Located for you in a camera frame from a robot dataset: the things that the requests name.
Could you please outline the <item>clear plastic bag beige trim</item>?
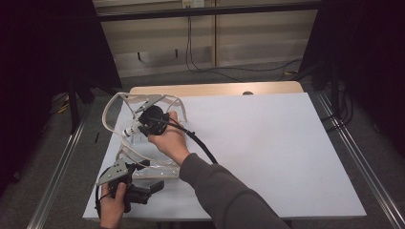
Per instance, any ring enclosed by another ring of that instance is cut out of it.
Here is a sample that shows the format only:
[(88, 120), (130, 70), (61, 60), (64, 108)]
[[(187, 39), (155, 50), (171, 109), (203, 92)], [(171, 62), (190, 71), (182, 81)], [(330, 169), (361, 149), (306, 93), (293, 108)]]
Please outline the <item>clear plastic bag beige trim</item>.
[[(157, 103), (165, 113), (178, 113), (180, 124), (187, 123), (185, 107), (180, 98), (163, 94), (164, 99)], [(107, 103), (102, 114), (102, 124), (113, 133), (116, 159), (122, 158), (127, 163), (149, 160), (150, 166), (134, 172), (134, 179), (177, 178), (180, 166), (162, 154), (141, 132), (130, 137), (123, 137), (122, 131), (132, 125), (136, 126), (135, 110), (142, 104), (140, 94), (117, 93)]]

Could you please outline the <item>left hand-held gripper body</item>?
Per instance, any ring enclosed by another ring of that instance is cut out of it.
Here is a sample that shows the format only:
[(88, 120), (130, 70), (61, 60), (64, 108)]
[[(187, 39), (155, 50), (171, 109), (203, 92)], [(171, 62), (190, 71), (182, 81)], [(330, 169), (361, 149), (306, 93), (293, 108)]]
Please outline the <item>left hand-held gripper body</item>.
[(122, 182), (126, 184), (126, 193), (123, 198), (124, 212), (129, 213), (132, 203), (146, 204), (152, 196), (150, 189), (140, 188), (133, 184), (132, 175), (135, 171), (142, 170), (136, 168), (136, 163), (127, 163), (122, 158), (117, 159), (114, 164), (108, 167), (98, 179), (96, 187), (107, 183), (109, 193), (113, 198), (116, 195), (117, 187)]

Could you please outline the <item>black metal stand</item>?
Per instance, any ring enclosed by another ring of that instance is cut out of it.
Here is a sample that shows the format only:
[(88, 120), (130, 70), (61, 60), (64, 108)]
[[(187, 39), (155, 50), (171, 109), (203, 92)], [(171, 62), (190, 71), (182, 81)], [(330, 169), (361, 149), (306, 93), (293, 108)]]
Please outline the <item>black metal stand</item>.
[(68, 85), (69, 105), (71, 111), (73, 134), (80, 124), (80, 117), (77, 106), (77, 99), (80, 98), (84, 104), (91, 104), (95, 97), (91, 92), (90, 80), (86, 77), (72, 77)]

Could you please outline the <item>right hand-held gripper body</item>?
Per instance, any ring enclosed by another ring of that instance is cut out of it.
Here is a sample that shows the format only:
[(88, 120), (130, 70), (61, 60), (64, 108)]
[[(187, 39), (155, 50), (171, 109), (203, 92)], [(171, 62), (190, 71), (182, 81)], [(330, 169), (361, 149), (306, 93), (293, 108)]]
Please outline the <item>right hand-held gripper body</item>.
[(162, 135), (169, 121), (166, 114), (157, 103), (164, 99), (162, 94), (141, 94), (139, 98), (142, 104), (135, 110), (136, 126), (146, 126), (150, 130), (149, 135)]

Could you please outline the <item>black curtain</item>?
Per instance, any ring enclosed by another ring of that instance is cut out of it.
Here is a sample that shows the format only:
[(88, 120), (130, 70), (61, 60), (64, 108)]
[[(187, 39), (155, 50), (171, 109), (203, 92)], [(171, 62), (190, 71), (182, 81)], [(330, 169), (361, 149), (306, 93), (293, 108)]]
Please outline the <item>black curtain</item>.
[(0, 196), (21, 171), (53, 97), (121, 82), (93, 0), (0, 0)]
[(319, 0), (300, 69), (332, 73), (405, 156), (405, 0)]

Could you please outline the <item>person's right hand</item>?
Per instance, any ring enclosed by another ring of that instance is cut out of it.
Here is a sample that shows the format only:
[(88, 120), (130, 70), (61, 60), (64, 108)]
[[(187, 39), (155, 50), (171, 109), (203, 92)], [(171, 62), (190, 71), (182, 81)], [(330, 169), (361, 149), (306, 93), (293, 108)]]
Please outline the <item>person's right hand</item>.
[(148, 140), (179, 166), (190, 155), (186, 146), (184, 132), (176, 127), (168, 126), (162, 135), (149, 135)]

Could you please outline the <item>metal floor rail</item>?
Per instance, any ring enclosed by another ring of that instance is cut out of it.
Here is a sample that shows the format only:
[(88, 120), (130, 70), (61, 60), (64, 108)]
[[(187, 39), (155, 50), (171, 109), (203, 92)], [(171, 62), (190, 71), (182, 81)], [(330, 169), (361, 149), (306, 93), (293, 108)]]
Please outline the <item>metal floor rail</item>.
[(85, 125), (86, 121), (81, 120), (76, 129), (70, 134), (61, 158), (26, 229), (43, 229)]
[(333, 125), (332, 128), (339, 134), (358, 170), (368, 183), (369, 188), (373, 192), (376, 201), (378, 202), (390, 224), (394, 229), (405, 229), (405, 218), (400, 213), (399, 208), (389, 192), (376, 176), (373, 168), (352, 138), (352, 135), (347, 129), (346, 125), (336, 117), (331, 119), (331, 123)]

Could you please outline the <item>wall socket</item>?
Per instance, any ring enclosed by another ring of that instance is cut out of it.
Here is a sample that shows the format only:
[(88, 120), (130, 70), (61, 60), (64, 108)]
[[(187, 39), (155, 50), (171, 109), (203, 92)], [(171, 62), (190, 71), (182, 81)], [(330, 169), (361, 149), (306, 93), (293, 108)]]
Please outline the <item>wall socket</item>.
[(204, 8), (205, 1), (204, 0), (182, 0), (182, 6), (185, 9)]

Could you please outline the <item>person's left hand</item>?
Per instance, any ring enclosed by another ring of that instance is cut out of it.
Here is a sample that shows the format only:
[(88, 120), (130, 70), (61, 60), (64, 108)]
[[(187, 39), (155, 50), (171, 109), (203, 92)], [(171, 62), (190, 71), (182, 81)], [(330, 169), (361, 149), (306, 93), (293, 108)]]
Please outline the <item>person's left hand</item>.
[(107, 184), (101, 187), (102, 199), (100, 201), (100, 224), (102, 229), (119, 229), (124, 213), (123, 198), (126, 192), (126, 184), (120, 183), (116, 195), (112, 198)]

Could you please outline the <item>black horizontal bar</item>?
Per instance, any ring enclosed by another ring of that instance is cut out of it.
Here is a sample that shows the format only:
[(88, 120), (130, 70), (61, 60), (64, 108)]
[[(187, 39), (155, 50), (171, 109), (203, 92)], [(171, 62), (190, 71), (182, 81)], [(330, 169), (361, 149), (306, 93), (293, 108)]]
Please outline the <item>black horizontal bar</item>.
[(123, 12), (123, 13), (104, 13), (99, 14), (96, 18), (99, 22), (110, 21), (128, 21), (144, 19), (162, 19), (175, 17), (190, 16), (210, 16), (210, 15), (227, 15), (227, 14), (244, 14), (244, 13), (261, 13), (277, 11), (297, 11), (297, 10), (318, 10), (323, 3), (300, 2), (285, 4), (266, 4), (255, 6), (232, 6), (232, 7), (211, 7), (195, 9), (178, 9), (178, 10), (153, 10), (140, 12)]

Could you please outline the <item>white table sheet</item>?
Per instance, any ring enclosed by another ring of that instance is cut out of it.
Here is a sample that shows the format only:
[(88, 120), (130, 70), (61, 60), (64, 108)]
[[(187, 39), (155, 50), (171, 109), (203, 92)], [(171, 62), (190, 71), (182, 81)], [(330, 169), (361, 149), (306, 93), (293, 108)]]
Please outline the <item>white table sheet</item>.
[(366, 212), (305, 93), (187, 96), (186, 128), (283, 219)]

